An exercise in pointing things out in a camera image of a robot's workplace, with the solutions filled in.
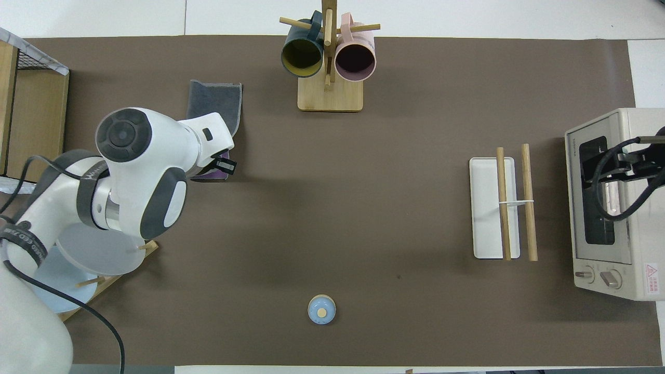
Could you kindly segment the beige toaster oven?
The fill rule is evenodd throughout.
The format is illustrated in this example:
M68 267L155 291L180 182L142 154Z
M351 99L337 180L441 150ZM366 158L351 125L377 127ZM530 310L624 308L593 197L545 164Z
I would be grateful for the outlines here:
M602 166L620 152L661 137L665 108L619 108L565 133L568 210L575 286L634 301L665 301L665 169L654 178L600 183ZM606 152L583 187L583 161Z

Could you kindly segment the purple and grey towel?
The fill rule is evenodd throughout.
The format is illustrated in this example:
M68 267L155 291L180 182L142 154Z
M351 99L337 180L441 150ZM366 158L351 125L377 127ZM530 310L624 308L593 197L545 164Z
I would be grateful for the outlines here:
M235 137L242 119L242 84L204 83L192 79L186 119L219 113Z

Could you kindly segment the dark teal mug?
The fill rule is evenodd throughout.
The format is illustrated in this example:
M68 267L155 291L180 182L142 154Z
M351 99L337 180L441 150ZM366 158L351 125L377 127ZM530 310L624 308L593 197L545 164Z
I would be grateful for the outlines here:
M292 25L281 50L284 68L298 78L315 75L323 66L324 35L321 31L323 15L315 10L310 19L301 19L309 29Z

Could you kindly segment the wooden mug tree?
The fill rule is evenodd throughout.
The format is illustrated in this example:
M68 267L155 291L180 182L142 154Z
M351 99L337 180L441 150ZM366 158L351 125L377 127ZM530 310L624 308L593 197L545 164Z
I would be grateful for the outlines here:
M297 107L306 112L358 113L364 108L364 81L367 79L361 82L347 81L337 74L333 64L337 36L341 33L342 14L338 12L338 0L321 0L319 11L323 15L321 29L324 35L323 66L311 77L297 77ZM287 24L290 28L292 25L304 29L311 27L301 20L285 17L280 18L280 23ZM354 26L351 30L374 32L380 28L380 24L363 24L363 26Z

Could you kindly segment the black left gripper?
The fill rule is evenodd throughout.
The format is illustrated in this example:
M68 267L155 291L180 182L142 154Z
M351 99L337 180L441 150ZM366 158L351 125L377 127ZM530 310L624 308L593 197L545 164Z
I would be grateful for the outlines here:
M196 175L197 180L219 179L218 171L234 175L237 162L228 158L212 158L211 163L202 168Z

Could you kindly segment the pink mug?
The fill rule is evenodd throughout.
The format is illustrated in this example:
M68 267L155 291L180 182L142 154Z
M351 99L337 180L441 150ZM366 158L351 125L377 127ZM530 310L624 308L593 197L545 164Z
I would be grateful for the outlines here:
M337 74L351 82L368 79L376 69L376 48L373 31L352 31L356 23L351 12L341 16L340 34L333 64Z

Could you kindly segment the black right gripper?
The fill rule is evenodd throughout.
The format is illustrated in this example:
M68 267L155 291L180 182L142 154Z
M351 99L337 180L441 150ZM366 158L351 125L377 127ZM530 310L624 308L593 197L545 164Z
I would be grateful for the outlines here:
M639 157L637 163L633 165L625 161L626 154L620 152L613 156L602 166L599 182L609 183L615 181L632 181L644 178L654 178L660 171L665 169L665 127L660 128L653 136L639 137L639 144L647 144L647 138L661 137L662 141L650 143L646 149L636 151ZM583 187L589 188L592 185L592 177L601 159L606 152L601 152L596 156L583 161Z

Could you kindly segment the light blue plate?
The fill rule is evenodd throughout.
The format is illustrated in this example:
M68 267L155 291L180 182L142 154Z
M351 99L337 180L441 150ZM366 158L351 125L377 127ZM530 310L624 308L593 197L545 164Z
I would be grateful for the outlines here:
M96 275L77 268L64 258L54 258L51 261L47 259L34 275L34 279L37 281L83 303L92 298L97 290L97 283L93 282L81 287L76 285L95 278L97 278ZM75 303L40 287L32 286L32 288L36 296L54 313L70 312L78 308Z

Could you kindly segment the brown table mat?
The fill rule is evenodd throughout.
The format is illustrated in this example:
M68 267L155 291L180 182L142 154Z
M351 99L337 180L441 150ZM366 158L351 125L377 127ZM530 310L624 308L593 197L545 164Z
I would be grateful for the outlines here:
M242 83L223 183L92 300L129 365L658 366L656 306L574 285L566 130L634 106L625 41L376 40L359 113L304 113L282 36L32 38L70 69L65 149L127 106ZM468 161L530 145L538 261L473 256ZM319 294L336 304L309 320Z

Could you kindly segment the white towel rack wooden bars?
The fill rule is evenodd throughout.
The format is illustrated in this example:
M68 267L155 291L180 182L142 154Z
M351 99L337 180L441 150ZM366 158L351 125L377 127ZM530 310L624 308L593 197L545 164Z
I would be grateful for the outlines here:
M502 147L494 158L469 161L473 256L480 260L517 259L521 255L518 207L524 209L527 257L538 260L530 146L522 144L523 198L517 196L515 161Z

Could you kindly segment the wooden plate rack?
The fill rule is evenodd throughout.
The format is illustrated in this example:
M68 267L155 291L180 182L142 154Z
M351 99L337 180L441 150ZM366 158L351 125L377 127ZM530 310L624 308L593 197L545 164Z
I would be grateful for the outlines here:
M159 244L154 241L150 240L146 244L140 247L140 249L143 249L144 251L144 256L143 258L147 258L150 256L153 252L155 252L157 249L159 249ZM95 285L95 292L92 294L90 297L90 301L92 301L95 297L99 296L107 290L114 282L119 280L122 276L121 275L95 275L95 277L91 279L86 279L83 282L78 282L77 284L74 285L74 289L83 289L85 287L88 287L90 285ZM76 314L81 308L76 307L73 310L70 310L69 312L62 312L58 313L58 317L62 322L67 321L70 317L72 317L74 314Z

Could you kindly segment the grey plate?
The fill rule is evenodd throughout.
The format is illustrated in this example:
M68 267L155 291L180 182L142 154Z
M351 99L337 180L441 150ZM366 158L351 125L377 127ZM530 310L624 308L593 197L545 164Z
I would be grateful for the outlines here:
M66 228L56 239L62 255L74 266L90 274L124 275L137 269L145 259L145 240L123 232L100 230L83 223Z

